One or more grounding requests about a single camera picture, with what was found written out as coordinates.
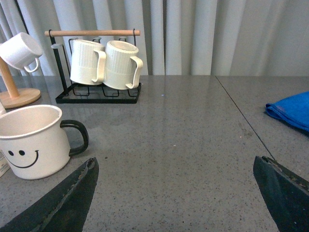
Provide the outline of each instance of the smiley face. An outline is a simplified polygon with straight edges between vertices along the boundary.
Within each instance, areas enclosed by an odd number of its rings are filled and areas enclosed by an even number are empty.
[[[18,154],[17,154],[16,152],[14,153],[13,151],[8,151],[8,154],[9,154],[9,155],[6,155],[6,158],[7,158],[7,160],[8,160],[13,166],[15,166],[16,168],[29,168],[29,167],[33,166],[33,165],[38,161],[38,158],[39,158],[39,150],[36,150],[35,153],[36,153],[36,158],[35,158],[35,160],[34,160],[31,164],[26,165],[26,166],[17,166],[16,164],[14,164],[14,163],[12,163],[12,162],[10,161],[10,159],[12,159],[12,158],[9,159],[9,157],[16,157],[16,156],[24,156],[24,155],[26,155],[25,151],[23,151],[23,150],[19,150],[19,151],[18,151]]]

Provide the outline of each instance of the gray countertop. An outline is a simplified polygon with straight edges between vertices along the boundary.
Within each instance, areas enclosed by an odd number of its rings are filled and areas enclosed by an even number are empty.
[[[309,179],[308,137],[264,113],[266,103],[306,91],[307,78],[143,76],[136,104],[56,104],[59,77],[14,79],[41,90],[33,104],[84,123],[90,144],[47,178],[0,177],[0,226],[91,157],[99,177],[85,232],[278,231],[253,176],[255,156],[269,150]],[[81,140],[67,134],[72,146]]]

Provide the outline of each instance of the wooden mug tree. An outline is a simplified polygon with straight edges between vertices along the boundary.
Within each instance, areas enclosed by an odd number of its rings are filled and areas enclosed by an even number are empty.
[[[0,57],[0,74],[7,92],[0,93],[0,101],[5,109],[28,105],[40,98],[41,92],[35,88],[17,89],[7,63]]]

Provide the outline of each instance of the wooden handle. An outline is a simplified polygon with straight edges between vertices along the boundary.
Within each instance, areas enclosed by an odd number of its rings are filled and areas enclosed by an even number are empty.
[[[44,32],[45,36],[100,36],[100,35],[118,35],[118,36],[133,36],[140,35],[140,30],[51,30]]]

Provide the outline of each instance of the wooden base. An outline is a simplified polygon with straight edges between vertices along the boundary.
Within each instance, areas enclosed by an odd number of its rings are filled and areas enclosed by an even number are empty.
[[[5,109],[28,105],[40,98],[41,92],[35,88],[19,88],[19,96],[11,98],[9,92],[0,93],[0,100]]]

